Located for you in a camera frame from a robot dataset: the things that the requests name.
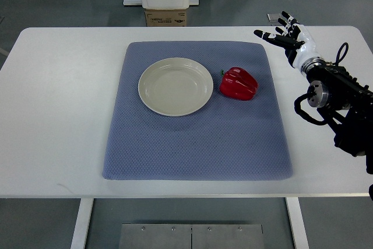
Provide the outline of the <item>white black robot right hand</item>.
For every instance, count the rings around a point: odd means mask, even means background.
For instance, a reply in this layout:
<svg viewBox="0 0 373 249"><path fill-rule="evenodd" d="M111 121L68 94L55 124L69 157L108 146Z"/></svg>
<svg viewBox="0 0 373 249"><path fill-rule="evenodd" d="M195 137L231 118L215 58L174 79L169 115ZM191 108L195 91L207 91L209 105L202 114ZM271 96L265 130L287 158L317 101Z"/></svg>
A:
<svg viewBox="0 0 373 249"><path fill-rule="evenodd" d="M283 48L289 64L306 74L312 61L319 61L320 54L307 28L289 13L282 11L278 23L283 26L276 28L276 33L255 30L254 35L266 42Z"/></svg>

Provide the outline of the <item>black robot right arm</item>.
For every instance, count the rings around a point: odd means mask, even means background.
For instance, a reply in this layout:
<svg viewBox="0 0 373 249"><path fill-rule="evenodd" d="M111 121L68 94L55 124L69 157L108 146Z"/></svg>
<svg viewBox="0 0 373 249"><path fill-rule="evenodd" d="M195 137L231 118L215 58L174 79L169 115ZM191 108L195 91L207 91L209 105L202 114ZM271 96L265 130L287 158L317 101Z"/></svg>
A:
<svg viewBox="0 0 373 249"><path fill-rule="evenodd" d="M309 87L294 102L295 112L315 125L328 125L335 146L357 157L365 156L372 174L372 92L361 86L345 67L310 58L301 67Z"/></svg>

